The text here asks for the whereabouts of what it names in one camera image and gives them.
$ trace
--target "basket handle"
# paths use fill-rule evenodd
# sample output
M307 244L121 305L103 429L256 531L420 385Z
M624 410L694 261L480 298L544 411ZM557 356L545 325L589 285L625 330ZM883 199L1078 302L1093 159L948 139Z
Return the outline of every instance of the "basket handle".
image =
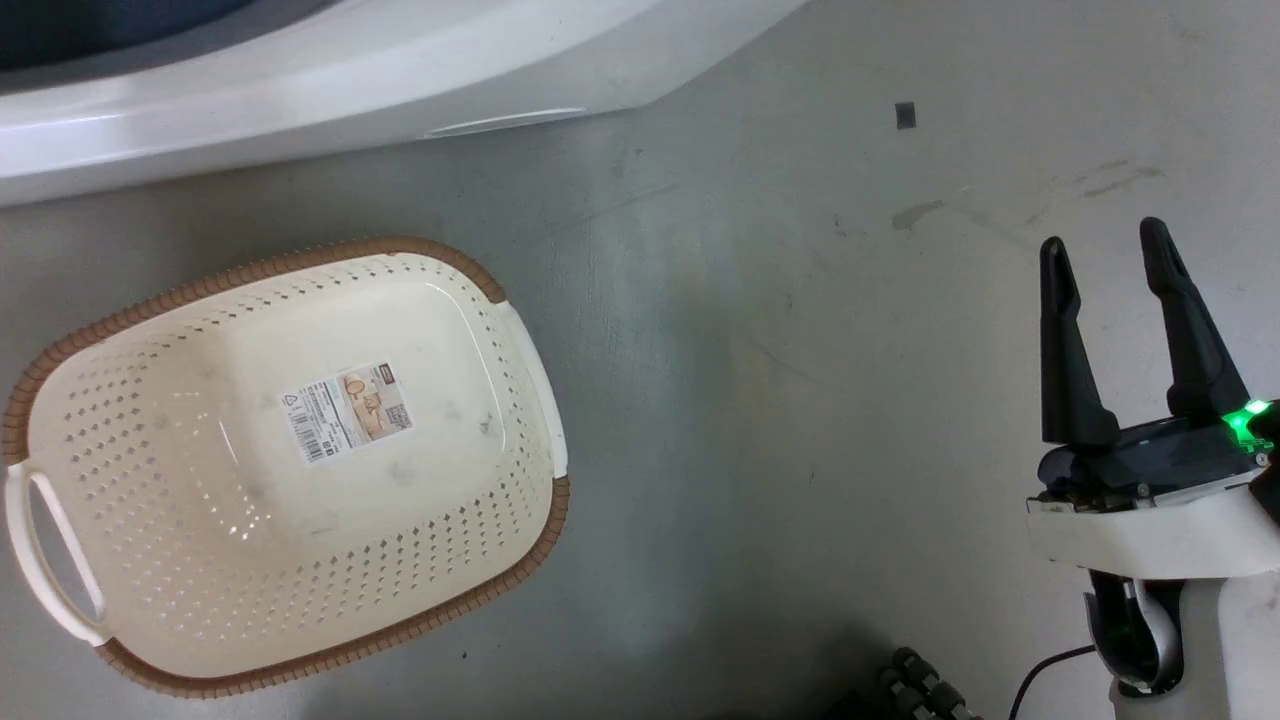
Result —
M50 570L45 552L40 547L40 539L36 537L36 523L31 515L32 484L40 488L40 495L49 507L49 514L52 515L54 524L58 525L58 532L61 534L63 542L67 543L72 561L76 562L76 570L84 583L84 589L88 591L93 609L101 616L102 591L88 571L88 561L84 559L84 551L76 539L76 533L72 532L67 511L58 502L49 478L44 473L27 474L20 464L9 468L9 477L4 487L5 519L9 524L9 539L13 542L14 553L18 556L18 566L22 568L22 574L27 578L31 591L36 593L36 600L45 606L45 610L52 615L54 620L64 630L87 643L100 646L108 641L105 628L99 620L86 616L72 602L67 592L58 583L52 570Z

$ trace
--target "floor stain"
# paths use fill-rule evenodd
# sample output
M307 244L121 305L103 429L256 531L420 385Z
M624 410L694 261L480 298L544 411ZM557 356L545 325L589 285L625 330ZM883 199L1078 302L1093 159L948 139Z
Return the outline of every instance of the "floor stain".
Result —
M1108 182L1102 187L1096 187L1093 190L1085 190L1080 193L1080 197L1101 197L1108 192L1114 192L1123 187L1129 187L1130 184L1138 182L1143 178L1162 178L1165 177L1165 170L1160 168L1137 168L1129 173L1128 177L1120 178L1114 182Z
M922 202L920 205L911 205L899 213L893 214L893 229L896 231L910 231L919 223L922 218L928 215L934 210L941 210L946 208L946 202L942 200L934 200L933 202Z

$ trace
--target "black cable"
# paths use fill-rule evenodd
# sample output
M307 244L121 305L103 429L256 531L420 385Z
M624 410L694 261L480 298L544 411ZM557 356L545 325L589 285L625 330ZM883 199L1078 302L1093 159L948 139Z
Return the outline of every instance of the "black cable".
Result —
M1027 678L1023 679L1021 687L1018 688L1018 694L1014 696L1014 707L1011 707L1009 710L1009 720L1018 720L1018 708L1021 707L1021 705L1023 705L1023 696L1027 694L1027 688L1032 687L1032 680L1036 679L1036 675L1041 674L1041 670L1048 667L1050 665L1056 665L1056 664L1059 664L1059 662L1061 662L1064 660L1070 660L1073 657L1079 657L1082 655L1088 655L1088 653L1093 652L1094 650L1096 648L1092 644L1087 644L1084 647L1078 647L1075 650L1069 650L1066 652L1060 652L1057 655L1053 655L1051 657L1046 657L1044 660L1041 660L1039 662L1037 662L1036 667L1032 667L1032 671L1028 673Z

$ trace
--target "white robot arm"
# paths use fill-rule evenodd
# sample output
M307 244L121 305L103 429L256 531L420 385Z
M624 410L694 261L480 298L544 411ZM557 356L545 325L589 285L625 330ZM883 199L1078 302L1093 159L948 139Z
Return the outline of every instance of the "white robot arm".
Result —
M1276 717L1280 410L1248 395L1165 223L1140 237L1174 384L1171 416L1130 428L1098 397L1066 247L1041 249L1043 434L1059 447L1027 502L1032 546L1089 570L1116 717Z

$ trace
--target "gray floor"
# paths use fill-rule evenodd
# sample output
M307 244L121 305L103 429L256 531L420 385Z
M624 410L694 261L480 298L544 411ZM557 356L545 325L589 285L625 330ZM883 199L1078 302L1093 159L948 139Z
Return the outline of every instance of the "gray floor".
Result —
M517 592L251 697L128 684L0 553L0 697L32 717L795 716L893 644L988 717L1085 641L1034 557L1036 249L1068 238L1100 386L1165 413L1138 220L1280 395L1280 6L819 0L675 95L572 124L0 213L0 378L182 281L380 233L454 243L541 346L570 528ZM897 131L893 104L919 128ZM1108 717L1094 660L1027 717Z

